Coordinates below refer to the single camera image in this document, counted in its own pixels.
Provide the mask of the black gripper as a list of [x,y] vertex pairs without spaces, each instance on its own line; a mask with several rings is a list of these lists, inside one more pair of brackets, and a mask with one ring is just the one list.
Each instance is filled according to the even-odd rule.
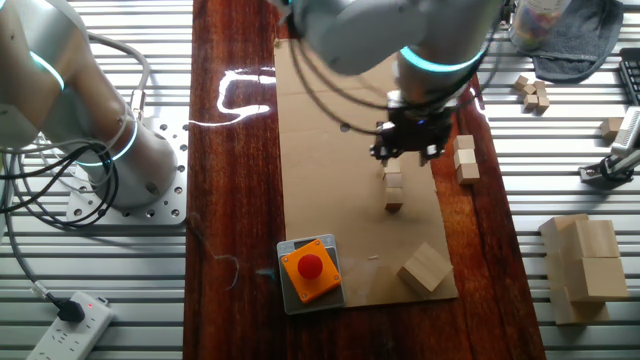
[[416,115],[403,110],[389,113],[390,130],[375,136],[370,155],[382,164],[393,157],[394,149],[419,151],[419,165],[425,166],[445,151],[451,133],[451,112]]

